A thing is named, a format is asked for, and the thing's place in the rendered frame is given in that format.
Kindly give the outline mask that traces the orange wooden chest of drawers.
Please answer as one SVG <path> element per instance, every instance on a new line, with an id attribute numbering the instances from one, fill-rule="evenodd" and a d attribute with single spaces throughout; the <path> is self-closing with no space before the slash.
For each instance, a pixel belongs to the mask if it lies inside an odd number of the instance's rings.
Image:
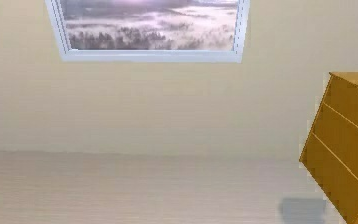
<path id="1" fill-rule="evenodd" d="M 332 72 L 299 161 L 346 224 L 358 224 L 358 72 Z"/>

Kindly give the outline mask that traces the white framed window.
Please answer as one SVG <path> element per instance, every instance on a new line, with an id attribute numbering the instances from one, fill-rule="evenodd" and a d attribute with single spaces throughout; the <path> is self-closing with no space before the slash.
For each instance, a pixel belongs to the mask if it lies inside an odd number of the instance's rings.
<path id="1" fill-rule="evenodd" d="M 239 63 L 251 0 L 44 0 L 67 62 Z"/>

